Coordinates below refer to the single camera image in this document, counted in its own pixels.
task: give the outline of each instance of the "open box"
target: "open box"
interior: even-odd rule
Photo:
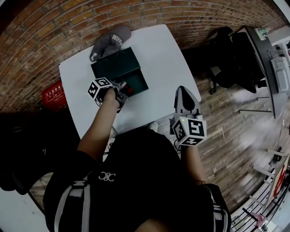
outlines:
[[[96,78],[105,77],[116,83],[126,81],[133,89],[129,97],[148,89],[132,48],[126,48],[100,59],[91,67]]]

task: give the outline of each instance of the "shoe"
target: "shoe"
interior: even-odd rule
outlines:
[[[151,122],[151,123],[148,125],[148,129],[157,132],[157,129],[158,129],[158,124],[157,124],[157,122],[155,122],[155,121],[154,121],[154,122]]]

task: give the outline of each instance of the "forearm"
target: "forearm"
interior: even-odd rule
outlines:
[[[206,175],[197,146],[188,146],[188,148],[181,153],[181,161],[188,175],[197,184],[206,182]]]
[[[92,156],[97,162],[102,159],[109,140],[118,105],[114,102],[103,102],[92,125],[81,139],[77,149]]]

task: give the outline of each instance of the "red container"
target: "red container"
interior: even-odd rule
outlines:
[[[61,81],[56,82],[42,92],[43,105],[53,111],[59,111],[68,106]]]

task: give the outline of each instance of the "wooden floor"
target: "wooden floor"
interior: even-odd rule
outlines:
[[[217,93],[210,95],[207,79],[195,78],[195,82],[202,99],[201,113],[207,121],[208,135],[208,139],[198,145],[200,156],[208,181],[220,187],[229,210],[233,212],[263,181],[264,176],[254,171],[252,166],[269,168],[271,156],[266,149],[276,150],[279,145],[282,152],[289,153],[290,102],[277,119],[272,116],[243,116],[239,114],[240,109],[271,109],[269,99],[256,99],[268,96],[267,88],[252,94],[239,86],[230,89],[217,87]],[[157,121],[158,132],[174,142],[175,137],[169,135],[170,117]],[[31,189],[41,206],[50,176],[42,177]]]

